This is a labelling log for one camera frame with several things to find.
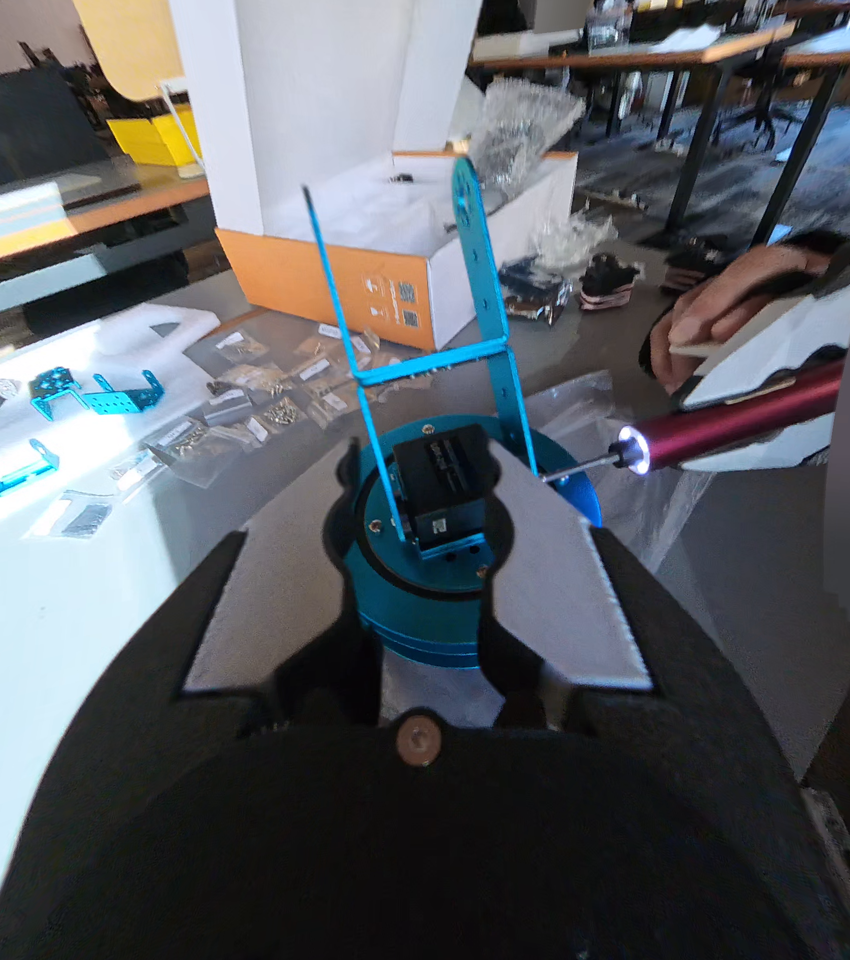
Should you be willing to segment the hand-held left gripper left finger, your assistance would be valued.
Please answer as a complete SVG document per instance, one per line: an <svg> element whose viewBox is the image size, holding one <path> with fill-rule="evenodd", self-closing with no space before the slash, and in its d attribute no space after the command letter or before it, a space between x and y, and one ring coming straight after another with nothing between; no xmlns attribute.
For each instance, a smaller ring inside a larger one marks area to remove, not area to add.
<svg viewBox="0 0 850 960"><path fill-rule="evenodd" d="M267 722L378 722L382 646L345 559L356 543L359 443L343 440L241 530L183 681L250 699Z"/></svg>

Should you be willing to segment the maroon electric screwdriver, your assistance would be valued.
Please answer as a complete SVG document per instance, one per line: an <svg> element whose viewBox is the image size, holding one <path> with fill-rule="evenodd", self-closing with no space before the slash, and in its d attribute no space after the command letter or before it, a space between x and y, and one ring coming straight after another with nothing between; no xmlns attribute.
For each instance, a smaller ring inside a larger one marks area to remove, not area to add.
<svg viewBox="0 0 850 960"><path fill-rule="evenodd" d="M598 458L539 477L557 484L601 466L645 476L815 421L836 411L844 364L835 358L744 397L624 426Z"/></svg>

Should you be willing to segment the blue toy robot arm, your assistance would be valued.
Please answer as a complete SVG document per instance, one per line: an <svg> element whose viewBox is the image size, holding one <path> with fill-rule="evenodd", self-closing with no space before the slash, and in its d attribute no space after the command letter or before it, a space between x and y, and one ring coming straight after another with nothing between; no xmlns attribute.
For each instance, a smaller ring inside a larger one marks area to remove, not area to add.
<svg viewBox="0 0 850 960"><path fill-rule="evenodd" d="M479 665L479 602L495 559L486 496L497 464L488 443L498 442L534 475L572 460L529 424L479 177L466 157L455 161L451 189L479 340L372 369L359 368L311 193L303 194L368 436L352 499L359 532L345 556L359 616L393 654L470 670ZM487 368L494 416L440 415L378 432L368 389L476 363Z"/></svg>

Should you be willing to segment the person's right hand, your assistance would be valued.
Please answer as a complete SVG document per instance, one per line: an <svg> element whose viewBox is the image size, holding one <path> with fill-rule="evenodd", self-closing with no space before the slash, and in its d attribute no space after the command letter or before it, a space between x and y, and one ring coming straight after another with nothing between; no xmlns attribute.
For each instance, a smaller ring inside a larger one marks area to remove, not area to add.
<svg viewBox="0 0 850 960"><path fill-rule="evenodd" d="M674 395L702 363L674 348L726 343L773 301L759 288L792 274L819 278L832 258L830 253L789 243L755 246L743 253L720 274L682 294L658 318L647 336L645 367L650 376Z"/></svg>

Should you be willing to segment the flat clear plastic bag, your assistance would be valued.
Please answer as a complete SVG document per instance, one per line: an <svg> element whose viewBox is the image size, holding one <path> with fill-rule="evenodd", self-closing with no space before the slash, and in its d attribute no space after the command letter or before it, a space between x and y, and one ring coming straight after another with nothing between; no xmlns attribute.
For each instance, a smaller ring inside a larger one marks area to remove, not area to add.
<svg viewBox="0 0 850 960"><path fill-rule="evenodd" d="M607 450L630 418L614 400L612 377L601 370L540 391L527 399L530 425L558 442L575 463ZM599 500L602 523L651 572L682 578L691 566L686 526L715 474L666 468L646 477L626 468L586 472Z"/></svg>

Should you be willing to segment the pile of small screw bags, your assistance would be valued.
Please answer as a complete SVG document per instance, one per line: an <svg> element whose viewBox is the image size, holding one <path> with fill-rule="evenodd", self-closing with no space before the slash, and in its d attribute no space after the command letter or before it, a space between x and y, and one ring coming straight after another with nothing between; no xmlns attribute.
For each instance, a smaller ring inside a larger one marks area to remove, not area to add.
<svg viewBox="0 0 850 960"><path fill-rule="evenodd" d="M293 427L313 423L329 429L359 412L360 397L383 402L398 389L386 384L362 390L339 330L327 324L293 350L290 369L270 358L265 343L242 331L215 351L231 366L207 383L203 402L153 431L108 468L117 494L130 498L166 474L208 489L242 456L262 450Z"/></svg>

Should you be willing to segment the small bag of black parts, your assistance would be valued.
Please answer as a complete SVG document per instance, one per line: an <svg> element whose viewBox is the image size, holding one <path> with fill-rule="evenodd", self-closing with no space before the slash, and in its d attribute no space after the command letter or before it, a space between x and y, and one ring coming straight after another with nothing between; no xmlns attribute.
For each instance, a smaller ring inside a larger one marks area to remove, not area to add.
<svg viewBox="0 0 850 960"><path fill-rule="evenodd" d="M28 528L26 539L85 541L93 537L114 510L111 494L92 494L66 489Z"/></svg>

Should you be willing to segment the crumpled clear plastic bag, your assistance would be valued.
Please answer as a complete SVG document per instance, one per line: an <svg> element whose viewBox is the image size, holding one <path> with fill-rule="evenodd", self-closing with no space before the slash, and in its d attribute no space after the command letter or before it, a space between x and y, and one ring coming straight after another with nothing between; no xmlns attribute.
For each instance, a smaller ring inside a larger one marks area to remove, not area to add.
<svg viewBox="0 0 850 960"><path fill-rule="evenodd" d="M593 219L588 210L542 222L531 238L531 266L564 274L584 264L599 247L619 237L612 216Z"/></svg>

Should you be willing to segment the dark antistatic bag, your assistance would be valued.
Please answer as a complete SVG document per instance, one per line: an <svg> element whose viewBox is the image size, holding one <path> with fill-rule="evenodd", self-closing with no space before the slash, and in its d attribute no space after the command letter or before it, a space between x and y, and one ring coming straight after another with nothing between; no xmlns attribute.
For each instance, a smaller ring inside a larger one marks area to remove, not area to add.
<svg viewBox="0 0 850 960"><path fill-rule="evenodd" d="M507 318L549 328L560 319L575 293L572 280L540 267L534 257L503 264L499 282Z"/></svg>

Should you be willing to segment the white foam sheet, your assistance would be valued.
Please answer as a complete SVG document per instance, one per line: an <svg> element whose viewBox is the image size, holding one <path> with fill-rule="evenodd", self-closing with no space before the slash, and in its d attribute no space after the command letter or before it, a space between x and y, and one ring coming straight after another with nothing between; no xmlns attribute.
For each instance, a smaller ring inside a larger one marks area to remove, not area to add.
<svg viewBox="0 0 850 960"><path fill-rule="evenodd" d="M73 715L104 669L221 538L229 509L217 495L161 475L130 498L108 468L153 431L190 413L207 376L185 352L132 366L95 353L100 320L0 362L0 378L23 389L0 408L0 476L32 461L39 439L60 458L57 472L0 497L0 884L38 783ZM150 370L165 388L141 414L98 415L71 396L46 421L28 384L56 367L84 392L101 375L117 391L142 388ZM90 539L25 538L65 490L112 495L117 504Z"/></svg>

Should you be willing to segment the clear bubble wrap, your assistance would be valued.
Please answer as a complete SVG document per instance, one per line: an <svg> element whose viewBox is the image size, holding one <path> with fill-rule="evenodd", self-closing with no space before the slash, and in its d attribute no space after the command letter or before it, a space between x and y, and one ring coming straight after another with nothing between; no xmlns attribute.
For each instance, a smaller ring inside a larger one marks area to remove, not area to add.
<svg viewBox="0 0 850 960"><path fill-rule="evenodd" d="M483 196L508 203L530 182L544 154L586 114L585 99L557 86L499 78L484 92L468 157Z"/></svg>

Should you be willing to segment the white and orange cardboard box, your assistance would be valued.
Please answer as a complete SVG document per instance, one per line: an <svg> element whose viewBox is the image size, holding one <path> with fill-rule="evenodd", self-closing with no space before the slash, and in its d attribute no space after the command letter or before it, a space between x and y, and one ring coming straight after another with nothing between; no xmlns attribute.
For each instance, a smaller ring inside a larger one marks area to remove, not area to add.
<svg viewBox="0 0 850 960"><path fill-rule="evenodd" d="M179 1L170 14L247 302L441 350L476 318L444 151L478 1Z"/></svg>

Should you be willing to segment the blue wide u-shaped bracket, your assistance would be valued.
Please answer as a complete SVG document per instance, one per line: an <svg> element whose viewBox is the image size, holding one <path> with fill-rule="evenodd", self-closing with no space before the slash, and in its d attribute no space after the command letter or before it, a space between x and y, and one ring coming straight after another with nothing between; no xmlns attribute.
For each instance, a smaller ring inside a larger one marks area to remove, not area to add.
<svg viewBox="0 0 850 960"><path fill-rule="evenodd" d="M156 407L165 396L165 388L149 369L142 370L145 386L129 390L115 390L100 374L94 375L99 389L83 392L86 406L99 416L126 416L141 414Z"/></svg>

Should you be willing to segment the blue flat u-shaped bracket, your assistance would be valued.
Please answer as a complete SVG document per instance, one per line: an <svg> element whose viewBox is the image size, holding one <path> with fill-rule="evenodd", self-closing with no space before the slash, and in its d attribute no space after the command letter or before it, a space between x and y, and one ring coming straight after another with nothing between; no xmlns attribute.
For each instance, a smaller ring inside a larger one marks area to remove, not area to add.
<svg viewBox="0 0 850 960"><path fill-rule="evenodd" d="M31 484L46 474L58 472L60 458L57 454L47 448L38 438L29 438L27 444L34 453L32 461L19 465L10 473L0 476L0 497Z"/></svg>

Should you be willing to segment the blue perforated metal bracket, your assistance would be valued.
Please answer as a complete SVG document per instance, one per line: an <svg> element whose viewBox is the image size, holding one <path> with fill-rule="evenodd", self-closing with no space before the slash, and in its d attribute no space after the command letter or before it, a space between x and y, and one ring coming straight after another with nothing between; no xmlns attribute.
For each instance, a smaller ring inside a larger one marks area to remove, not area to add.
<svg viewBox="0 0 850 960"><path fill-rule="evenodd" d="M57 366L39 373L28 383L29 403L47 422L54 421L53 404L64 397L72 397L79 406L87 411L91 409L86 401L81 385L71 371Z"/></svg>

